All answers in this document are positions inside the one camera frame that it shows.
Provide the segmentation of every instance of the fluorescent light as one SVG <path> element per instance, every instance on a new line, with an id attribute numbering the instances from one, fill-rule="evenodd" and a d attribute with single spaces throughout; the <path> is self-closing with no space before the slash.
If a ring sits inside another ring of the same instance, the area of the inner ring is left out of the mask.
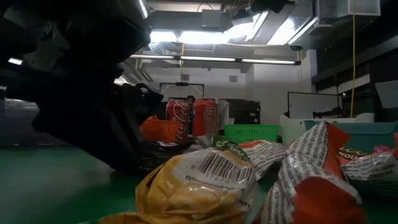
<path id="1" fill-rule="evenodd" d="M 268 59 L 242 59 L 244 63 L 266 63 L 275 65 L 295 65 L 295 61 L 268 60 Z"/>
<path id="2" fill-rule="evenodd" d="M 150 33 L 151 42 L 176 42 L 177 36 L 170 31 L 152 31 Z"/>
<path id="3" fill-rule="evenodd" d="M 171 55 L 130 55 L 130 58 L 173 60 Z"/>
<path id="4" fill-rule="evenodd" d="M 291 18 L 287 18 L 285 22 L 278 28 L 267 45 L 284 45 L 294 35 L 294 22 Z"/>
<path id="5" fill-rule="evenodd" d="M 228 40 L 220 32 L 184 31 L 178 41 L 186 44 L 222 44 Z"/>
<path id="6" fill-rule="evenodd" d="M 298 65 L 296 61 L 271 60 L 271 59 L 248 59 L 248 58 L 224 58 L 224 57 L 200 57 L 183 55 L 132 55 L 131 58 L 159 59 L 159 60 L 196 60 L 206 62 L 241 62 L 241 63 L 263 63 L 272 65 Z"/>
<path id="7" fill-rule="evenodd" d="M 141 7 L 141 11 L 142 11 L 142 13 L 144 14 L 143 16 L 144 16 L 144 19 L 146 19 L 147 17 L 148 17 L 148 11 L 147 11 L 147 8 L 145 7 L 145 4 L 144 4 L 144 2 L 142 1 L 142 0 L 138 0 L 138 2 L 139 2 L 139 5 L 140 5 L 140 7 Z"/>
<path id="8" fill-rule="evenodd" d="M 307 31 L 309 28 L 312 27 L 312 25 L 314 25 L 314 23 L 316 23 L 318 21 L 318 17 L 315 17 L 311 20 L 311 22 L 309 24 L 307 24 L 299 33 L 297 33 L 290 41 L 288 41 L 288 44 L 293 44 L 299 37 L 301 37 L 305 31 Z"/>
<path id="9" fill-rule="evenodd" d="M 8 60 L 8 62 L 9 62 L 9 63 L 14 63 L 14 64 L 16 64 L 16 65 L 22 65 L 22 60 L 21 60 L 21 59 L 18 59 L 18 58 L 10 58 L 10 59 Z"/>
<path id="10" fill-rule="evenodd" d="M 252 40 L 254 38 L 254 36 L 259 32 L 260 27 L 262 26 L 262 24 L 264 23 L 264 21 L 266 20 L 266 18 L 268 16 L 268 11 L 262 12 L 261 15 L 259 16 L 259 18 L 256 17 L 258 15 L 259 14 L 253 16 L 253 20 L 255 21 L 255 24 L 253 26 L 253 29 L 251 29 L 251 31 L 247 34 L 246 41 Z"/>
<path id="11" fill-rule="evenodd" d="M 181 59 L 182 60 L 214 61 L 214 62 L 235 62 L 235 58 L 218 58 L 218 57 L 181 56 Z"/>

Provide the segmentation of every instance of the chip bag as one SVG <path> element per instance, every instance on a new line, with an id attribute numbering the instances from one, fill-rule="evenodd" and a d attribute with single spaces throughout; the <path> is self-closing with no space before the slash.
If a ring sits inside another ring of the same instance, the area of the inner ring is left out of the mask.
<path id="1" fill-rule="evenodd" d="M 244 223 L 256 194 L 248 162 L 209 148 L 175 156 L 153 170 L 136 188 L 137 213 L 99 223 Z"/>
<path id="2" fill-rule="evenodd" d="M 281 143 L 266 140 L 241 143 L 239 146 L 248 156 L 256 180 L 261 179 L 273 165 L 280 165 L 287 149 L 287 146 Z"/>
<path id="3" fill-rule="evenodd" d="M 340 149 L 341 168 L 361 193 L 398 198 L 398 151 L 364 153 Z"/>
<path id="4" fill-rule="evenodd" d="M 272 165 L 280 163 L 286 156 L 287 147 L 281 143 L 259 140 L 238 144 L 225 136 L 215 135 L 213 147 L 234 152 L 254 169 L 256 180 L 260 180 Z"/>
<path id="5" fill-rule="evenodd" d="M 338 149 L 349 136 L 325 121 L 295 140 L 282 161 L 261 223 L 364 223 L 358 192 L 345 182 Z"/>

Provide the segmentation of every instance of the orange and white chip bag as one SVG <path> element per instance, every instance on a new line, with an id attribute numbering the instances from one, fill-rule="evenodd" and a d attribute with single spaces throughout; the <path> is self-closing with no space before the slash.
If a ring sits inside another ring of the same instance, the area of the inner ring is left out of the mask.
<path id="1" fill-rule="evenodd" d="M 349 183 L 361 193 L 398 198 L 398 150 L 368 154 L 341 148 L 338 160 Z"/>
<path id="2" fill-rule="evenodd" d="M 266 172 L 276 164 L 280 164 L 286 156 L 287 146 L 266 140 L 239 144 L 253 166 L 256 180 L 260 180 Z"/>
<path id="3" fill-rule="evenodd" d="M 136 188 L 137 213 L 108 223 L 244 223 L 257 194 L 254 171 L 231 151 L 204 149 L 175 156 Z"/>
<path id="4" fill-rule="evenodd" d="M 345 182 L 338 149 L 349 136 L 322 122 L 294 141 L 269 191 L 261 223 L 364 223 L 358 192 Z"/>

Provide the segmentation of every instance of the black machine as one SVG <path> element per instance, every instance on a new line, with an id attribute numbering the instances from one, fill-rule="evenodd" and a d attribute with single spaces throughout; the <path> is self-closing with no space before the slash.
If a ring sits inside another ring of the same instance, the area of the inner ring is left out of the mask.
<path id="1" fill-rule="evenodd" d="M 37 104 L 35 130 L 125 172 L 140 168 L 139 125 L 163 98 L 144 84 L 114 84 L 123 72 L 118 63 L 150 42 L 138 2 L 0 1 L 5 97 Z M 24 61 L 15 65 L 10 58 Z"/>

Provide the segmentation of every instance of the green plastic crate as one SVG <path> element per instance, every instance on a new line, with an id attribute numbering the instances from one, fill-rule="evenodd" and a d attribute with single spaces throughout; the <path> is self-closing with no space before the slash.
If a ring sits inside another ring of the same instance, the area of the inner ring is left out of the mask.
<path id="1" fill-rule="evenodd" d="M 225 124 L 225 136 L 244 143 L 257 140 L 276 141 L 278 137 L 278 125 L 261 124 Z"/>

